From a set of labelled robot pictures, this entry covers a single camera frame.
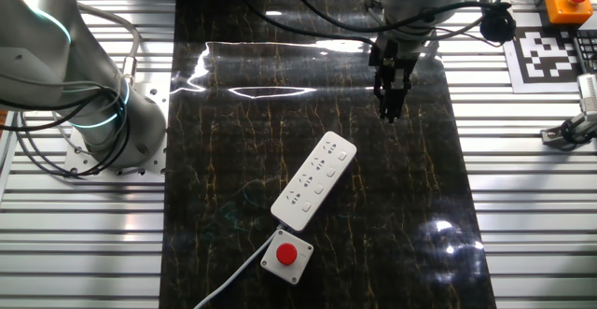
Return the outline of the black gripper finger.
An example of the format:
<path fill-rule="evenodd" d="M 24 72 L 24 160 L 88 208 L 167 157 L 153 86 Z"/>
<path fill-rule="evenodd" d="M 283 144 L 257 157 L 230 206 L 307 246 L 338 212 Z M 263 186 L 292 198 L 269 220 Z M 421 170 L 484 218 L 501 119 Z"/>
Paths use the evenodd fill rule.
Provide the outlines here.
<path fill-rule="evenodd" d="M 400 118 L 406 95 L 407 90 L 405 88 L 391 89 L 391 122 Z"/>
<path fill-rule="evenodd" d="M 377 97 L 380 100 L 380 117 L 382 119 L 392 120 L 391 101 L 392 85 L 384 84 L 377 89 Z"/>

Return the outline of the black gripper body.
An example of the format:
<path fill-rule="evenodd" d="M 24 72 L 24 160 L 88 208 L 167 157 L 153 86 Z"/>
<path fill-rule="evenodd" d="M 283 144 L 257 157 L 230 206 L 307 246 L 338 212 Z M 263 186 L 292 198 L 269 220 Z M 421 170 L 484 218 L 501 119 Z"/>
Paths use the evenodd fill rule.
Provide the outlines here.
<path fill-rule="evenodd" d="M 413 52 L 401 51 L 397 41 L 378 37 L 368 59 L 368 65 L 375 68 L 373 90 L 410 90 L 417 59 Z"/>

